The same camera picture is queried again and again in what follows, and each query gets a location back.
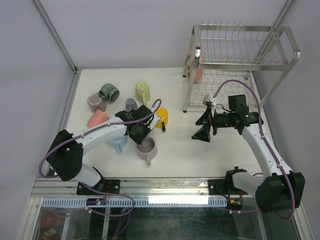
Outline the lilac ribbed mug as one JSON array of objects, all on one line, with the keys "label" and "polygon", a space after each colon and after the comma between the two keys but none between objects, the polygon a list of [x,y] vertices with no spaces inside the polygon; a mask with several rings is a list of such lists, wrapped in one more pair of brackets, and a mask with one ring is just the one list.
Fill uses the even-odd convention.
[{"label": "lilac ribbed mug", "polygon": [[158,148],[155,140],[147,136],[141,144],[136,145],[138,157],[145,161],[147,166],[151,166],[151,161],[157,156]]}]

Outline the pink tall tumbler cup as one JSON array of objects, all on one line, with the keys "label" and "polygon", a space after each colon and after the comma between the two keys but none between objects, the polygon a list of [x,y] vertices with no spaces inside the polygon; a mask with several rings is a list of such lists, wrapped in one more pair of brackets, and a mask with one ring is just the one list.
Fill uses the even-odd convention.
[{"label": "pink tall tumbler cup", "polygon": [[[191,63],[190,63],[190,66],[188,67],[188,72],[187,72],[187,76],[188,78],[191,77],[192,75],[192,70],[193,70],[193,65],[194,65],[194,61],[195,61],[195,58],[193,57]],[[195,78],[193,80],[193,84],[199,84],[202,80],[202,77],[203,77],[203,74],[204,74],[204,69],[203,68],[198,68],[196,70],[196,74],[195,74]]]}]

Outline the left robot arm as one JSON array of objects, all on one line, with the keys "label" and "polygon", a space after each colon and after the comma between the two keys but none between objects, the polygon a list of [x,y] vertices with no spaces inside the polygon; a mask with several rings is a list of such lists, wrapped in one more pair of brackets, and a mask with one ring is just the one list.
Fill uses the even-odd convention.
[{"label": "left robot arm", "polygon": [[100,194],[105,188],[104,177],[94,167],[84,164],[83,156],[103,143],[124,136],[141,144],[160,119],[155,111],[142,105],[137,110],[119,111],[109,120],[86,130],[76,133],[61,130],[44,159],[62,181],[76,180],[87,185],[93,194]]}]

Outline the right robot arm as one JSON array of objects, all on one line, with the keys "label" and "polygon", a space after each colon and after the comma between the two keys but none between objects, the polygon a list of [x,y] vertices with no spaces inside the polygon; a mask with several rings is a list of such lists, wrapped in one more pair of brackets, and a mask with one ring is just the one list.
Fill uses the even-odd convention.
[{"label": "right robot arm", "polygon": [[300,206],[305,178],[285,163],[265,133],[260,112],[250,112],[243,94],[229,96],[229,111],[218,113],[217,101],[206,95],[205,112],[196,121],[200,129],[191,137],[193,140],[210,142],[220,128],[234,128],[251,148],[263,175],[262,179],[250,175],[247,170],[235,167],[225,174],[223,183],[216,192],[237,194],[244,191],[253,196],[263,213],[293,210]]}]

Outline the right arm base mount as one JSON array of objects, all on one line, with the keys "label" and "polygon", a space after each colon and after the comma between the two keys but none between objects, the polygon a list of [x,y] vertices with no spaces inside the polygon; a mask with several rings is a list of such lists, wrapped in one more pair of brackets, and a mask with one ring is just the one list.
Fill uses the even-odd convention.
[{"label": "right arm base mount", "polygon": [[228,170],[223,179],[209,179],[208,194],[221,195],[230,198],[230,195],[243,194],[255,196],[262,180],[250,175],[247,170],[235,166],[234,169]]}]

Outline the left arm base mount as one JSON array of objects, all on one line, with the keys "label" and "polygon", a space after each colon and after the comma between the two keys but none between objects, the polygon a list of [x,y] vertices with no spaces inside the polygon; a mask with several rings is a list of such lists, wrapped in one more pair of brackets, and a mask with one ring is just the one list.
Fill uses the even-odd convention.
[{"label": "left arm base mount", "polygon": [[113,178],[102,178],[94,186],[82,182],[78,183],[76,194],[79,196],[93,196],[106,194],[119,194],[121,181]]}]

